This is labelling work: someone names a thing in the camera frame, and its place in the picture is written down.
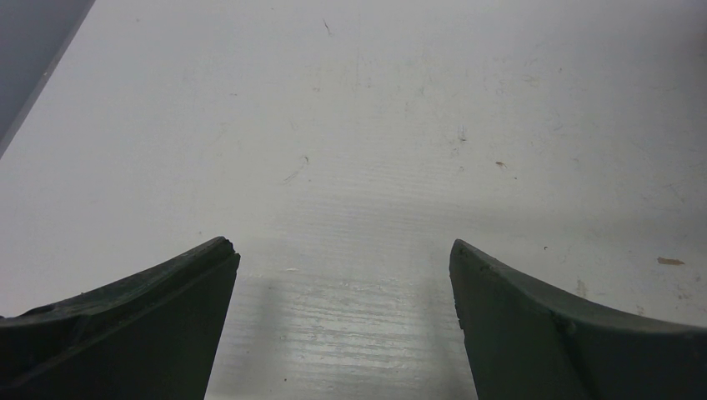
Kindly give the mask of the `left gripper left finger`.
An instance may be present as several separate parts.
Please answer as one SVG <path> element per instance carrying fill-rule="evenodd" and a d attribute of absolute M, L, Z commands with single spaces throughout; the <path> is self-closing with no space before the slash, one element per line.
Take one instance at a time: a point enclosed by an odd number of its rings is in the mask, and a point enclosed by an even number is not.
<path fill-rule="evenodd" d="M 4 399 L 202 399 L 240 256 L 215 237 L 1 321 Z"/>

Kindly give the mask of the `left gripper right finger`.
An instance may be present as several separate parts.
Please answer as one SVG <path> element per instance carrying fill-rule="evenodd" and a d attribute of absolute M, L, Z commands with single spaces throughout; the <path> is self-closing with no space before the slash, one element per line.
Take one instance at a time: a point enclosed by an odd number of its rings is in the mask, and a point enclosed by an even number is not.
<path fill-rule="evenodd" d="M 463 240 L 449 276 L 481 399 L 703 399 L 706 331 L 606 307 Z"/>

